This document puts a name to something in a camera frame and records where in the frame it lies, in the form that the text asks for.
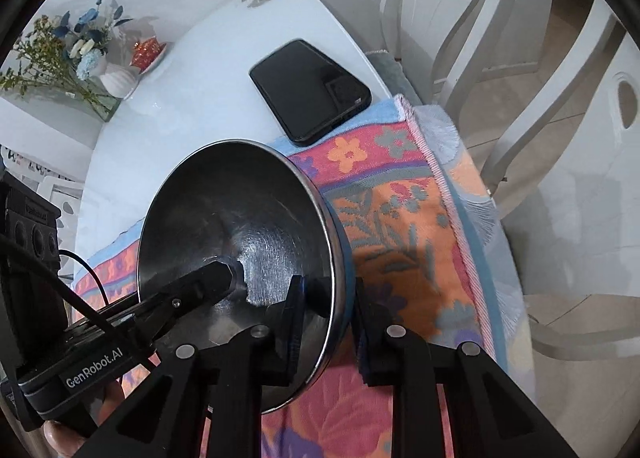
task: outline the black cable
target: black cable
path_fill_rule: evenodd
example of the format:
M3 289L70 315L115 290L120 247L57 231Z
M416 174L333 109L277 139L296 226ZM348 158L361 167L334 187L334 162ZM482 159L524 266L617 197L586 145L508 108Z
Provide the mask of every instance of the black cable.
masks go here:
M95 284L98 285L98 288L100 289L100 294L102 294L102 299L104 300L104 305L108 306L109 305L109 300L107 299L107 294L104 292L104 287L102 286L102 283L100 282L100 279L98 279L98 275L94 272L94 269L91 268L87 264L87 262L84 259L82 259L82 257L80 257L76 253L73 253L71 250L65 250L64 248L60 248L58 250L58 253L60 255L66 255L67 257L70 257L71 259L74 259L74 260L78 261L78 263L80 263L82 266L84 266L84 269L91 274L92 278L94 278Z
M4 235L0 234L0 252L7 254L10 258L14 259L16 263L23 266L25 269L33 272L38 277L44 279L49 283L53 290L60 295L66 302L68 302L73 308L78 310L84 315L90 322L100 328L103 332L108 333L116 339L122 346L135 358L140 364L142 364L148 371L152 371L156 365L151 362L146 356L139 351L138 348L116 330L108 321L102 317L97 311L95 311L90 305L76 294L71 288L67 287L58 276L53 274L49 268L47 268L42 261L35 259L29 252L22 247L16 245L13 241L9 240Z

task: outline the stainless steel bowl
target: stainless steel bowl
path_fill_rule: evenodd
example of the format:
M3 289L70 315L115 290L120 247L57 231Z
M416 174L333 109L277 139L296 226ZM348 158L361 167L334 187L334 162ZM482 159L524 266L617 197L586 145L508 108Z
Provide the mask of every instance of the stainless steel bowl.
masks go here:
M161 354L187 342L224 344L262 323L268 305L286 298L292 275L331 278L329 318L305 313L293 384L263 390L262 410L273 411L318 378L350 315L353 283L338 230L318 190L288 159L251 141L222 141L188 157L156 194L140 238L140 300L215 259L232 268L236 292L182 317L159 341Z

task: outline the phone screen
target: phone screen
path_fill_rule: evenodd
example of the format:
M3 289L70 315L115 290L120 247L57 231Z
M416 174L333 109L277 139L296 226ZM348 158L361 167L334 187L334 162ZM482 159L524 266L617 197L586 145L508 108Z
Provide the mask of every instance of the phone screen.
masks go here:
M308 145L370 104L369 88L310 44L285 44L250 76L287 136Z

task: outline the finger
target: finger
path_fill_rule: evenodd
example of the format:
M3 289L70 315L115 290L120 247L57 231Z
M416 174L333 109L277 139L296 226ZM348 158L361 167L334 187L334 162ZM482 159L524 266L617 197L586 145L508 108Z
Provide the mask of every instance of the finger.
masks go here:
M124 401L124 391L117 382L111 382L104 390L104 403L98 413L98 425L102 424Z
M84 438L74 430L52 420L44 423L44 436L49 445L65 458L76 454L84 443Z

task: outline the floral towel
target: floral towel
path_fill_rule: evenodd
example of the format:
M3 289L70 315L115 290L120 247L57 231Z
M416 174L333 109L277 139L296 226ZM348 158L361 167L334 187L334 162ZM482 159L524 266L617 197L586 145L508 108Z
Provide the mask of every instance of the floral towel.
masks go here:
M336 210L375 301L432 342L478 342L532 396L528 324L513 260L453 124L441 108L415 110L401 96L358 117L307 149L286 138L273 146ZM110 297L135 290L141 225L90 261ZM76 291L101 306L90 276L79 275ZM126 389L144 375L130 372ZM262 417L262 454L386 457L391 413L390 390L362 383L347 336L311 388Z

